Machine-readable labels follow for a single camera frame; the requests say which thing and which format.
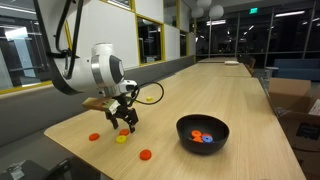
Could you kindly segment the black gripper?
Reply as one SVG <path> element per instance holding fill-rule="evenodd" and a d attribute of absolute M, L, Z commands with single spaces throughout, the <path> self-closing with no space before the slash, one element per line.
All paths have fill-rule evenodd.
<path fill-rule="evenodd" d="M 134 133 L 136 130 L 136 123 L 139 119 L 137 117 L 136 110 L 134 108 L 130 109 L 130 105 L 128 104 L 129 97 L 122 94 L 120 96 L 113 97 L 113 99 L 118 101 L 119 106 L 114 114 L 105 112 L 106 118 L 111 121 L 114 129 L 119 127 L 117 121 L 118 118 L 124 120 L 129 126 L 130 133 Z"/>

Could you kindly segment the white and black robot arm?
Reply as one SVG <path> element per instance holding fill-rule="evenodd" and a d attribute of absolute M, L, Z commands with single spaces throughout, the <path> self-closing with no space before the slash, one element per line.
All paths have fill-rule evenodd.
<path fill-rule="evenodd" d="M 136 91 L 138 84 L 125 78 L 114 46 L 95 38 L 93 27 L 85 23 L 90 16 L 85 9 L 93 1 L 33 0 L 45 36 L 51 79 L 54 87 L 67 95 L 100 90 L 115 105 L 113 110 L 104 110 L 113 127 L 122 119 L 134 131 L 138 117 L 127 95 Z"/>

